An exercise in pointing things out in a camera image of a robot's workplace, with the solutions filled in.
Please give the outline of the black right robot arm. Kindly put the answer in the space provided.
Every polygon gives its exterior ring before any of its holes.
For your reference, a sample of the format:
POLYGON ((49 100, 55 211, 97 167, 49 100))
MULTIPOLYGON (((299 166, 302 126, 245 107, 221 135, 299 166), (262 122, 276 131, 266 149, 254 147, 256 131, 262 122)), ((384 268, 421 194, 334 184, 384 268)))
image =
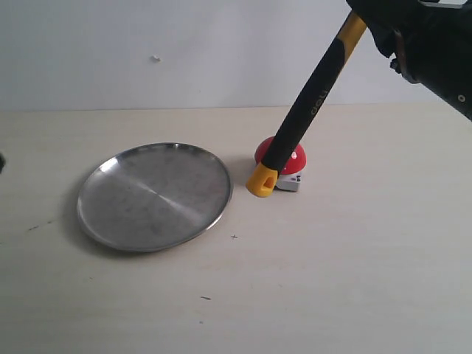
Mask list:
POLYGON ((471 118, 471 2, 349 1, 378 51, 411 84, 471 118))

